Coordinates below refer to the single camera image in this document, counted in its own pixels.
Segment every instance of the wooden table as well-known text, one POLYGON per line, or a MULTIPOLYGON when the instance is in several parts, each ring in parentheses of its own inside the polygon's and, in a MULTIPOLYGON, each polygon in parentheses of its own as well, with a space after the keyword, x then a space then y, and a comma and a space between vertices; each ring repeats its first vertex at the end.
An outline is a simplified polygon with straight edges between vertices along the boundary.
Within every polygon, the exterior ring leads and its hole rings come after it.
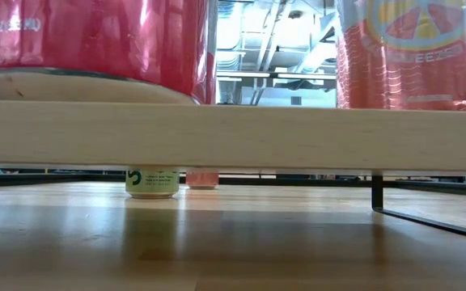
MULTIPOLYGON (((391 208, 466 225, 448 211, 466 196, 386 191, 391 208)), ((0 187, 0 290, 466 290, 466 237, 372 213, 368 192, 0 187)))

